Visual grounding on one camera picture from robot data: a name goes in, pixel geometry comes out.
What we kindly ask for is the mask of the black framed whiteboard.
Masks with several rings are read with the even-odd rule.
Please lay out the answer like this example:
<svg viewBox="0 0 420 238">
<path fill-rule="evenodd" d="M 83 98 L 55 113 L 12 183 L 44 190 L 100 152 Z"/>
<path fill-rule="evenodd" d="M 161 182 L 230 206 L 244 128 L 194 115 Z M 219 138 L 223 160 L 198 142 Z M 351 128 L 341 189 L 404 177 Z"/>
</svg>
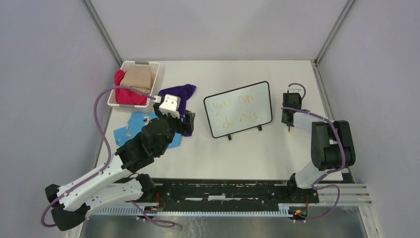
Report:
<svg viewBox="0 0 420 238">
<path fill-rule="evenodd" d="M 213 138 L 231 136 L 273 120 L 270 86 L 267 81 L 217 93 L 204 98 L 207 120 Z"/>
</svg>

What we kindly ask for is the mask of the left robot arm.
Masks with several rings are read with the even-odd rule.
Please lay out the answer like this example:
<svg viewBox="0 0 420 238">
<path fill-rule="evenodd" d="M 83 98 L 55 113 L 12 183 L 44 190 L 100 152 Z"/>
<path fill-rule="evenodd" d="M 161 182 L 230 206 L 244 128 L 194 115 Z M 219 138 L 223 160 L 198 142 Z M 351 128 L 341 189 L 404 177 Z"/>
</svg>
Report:
<svg viewBox="0 0 420 238">
<path fill-rule="evenodd" d="M 192 134 L 196 114 L 186 110 L 183 118 L 157 114 L 132 139 L 125 142 L 108 160 L 66 185 L 50 184 L 45 188 L 53 224 L 45 222 L 44 227 L 57 227 L 60 231 L 70 230 L 93 213 L 114 204 L 141 199 L 150 202 L 156 195 L 156 187 L 149 175 L 140 174 L 122 185 L 108 188 L 108 185 L 130 177 L 162 156 L 176 134 Z"/>
</svg>

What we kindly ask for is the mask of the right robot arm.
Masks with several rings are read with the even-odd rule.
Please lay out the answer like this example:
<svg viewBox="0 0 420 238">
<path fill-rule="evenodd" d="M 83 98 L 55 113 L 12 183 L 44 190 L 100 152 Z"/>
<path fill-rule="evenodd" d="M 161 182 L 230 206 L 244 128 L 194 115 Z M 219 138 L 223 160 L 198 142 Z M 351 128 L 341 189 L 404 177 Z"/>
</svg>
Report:
<svg viewBox="0 0 420 238">
<path fill-rule="evenodd" d="M 353 166 L 356 161 L 349 122 L 303 110 L 302 100 L 299 93 L 283 93 L 281 122 L 311 136 L 311 161 L 291 176 L 293 185 L 286 188 L 286 196 L 292 202 L 301 201 L 306 196 L 305 189 L 315 188 L 329 174 Z"/>
</svg>

